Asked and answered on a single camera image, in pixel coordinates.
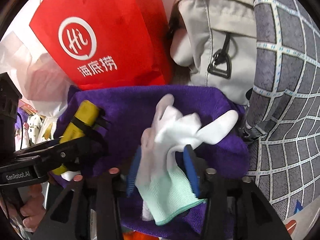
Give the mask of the person's left hand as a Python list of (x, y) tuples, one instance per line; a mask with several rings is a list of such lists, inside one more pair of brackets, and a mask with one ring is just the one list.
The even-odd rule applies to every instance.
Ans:
[[(3, 198), (1, 193), (1, 208), (5, 212), (6, 217), (15, 220), (20, 215), (17, 210)], [(29, 186), (28, 200), (20, 208), (20, 213), (24, 217), (22, 224), (29, 232), (35, 232), (39, 227), (41, 220), (46, 214), (46, 209), (43, 207), (44, 195), (42, 194), (42, 185), (35, 184)]]

